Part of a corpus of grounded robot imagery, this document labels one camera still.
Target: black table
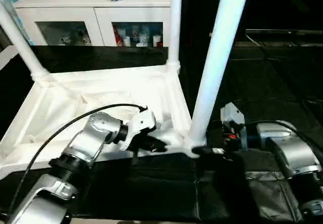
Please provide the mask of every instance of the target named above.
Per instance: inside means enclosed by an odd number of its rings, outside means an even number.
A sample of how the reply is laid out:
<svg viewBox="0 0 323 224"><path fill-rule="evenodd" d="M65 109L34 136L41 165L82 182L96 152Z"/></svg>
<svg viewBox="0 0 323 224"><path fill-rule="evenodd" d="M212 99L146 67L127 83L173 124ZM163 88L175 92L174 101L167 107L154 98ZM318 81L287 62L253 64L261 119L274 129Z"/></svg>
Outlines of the black table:
<svg viewBox="0 0 323 224"><path fill-rule="evenodd" d="M161 65L167 58L161 48L38 46L34 51L53 73ZM180 80L191 114L205 56L206 52L197 48L181 53ZM223 144L219 114L228 102L233 102L249 121L286 120L323 144L322 56L319 48L233 48L209 124L209 145ZM8 87L13 74L19 76L19 83ZM32 81L19 57L0 75L3 96L12 99L4 104L3 135ZM233 158L233 163L227 163L171 154L141 158L135 165L130 159L97 163L75 215L218 223L301 220L288 182L270 153L237 152ZM47 171L32 171L22 193ZM21 174L13 173L0 181L0 212L8 210Z"/></svg>

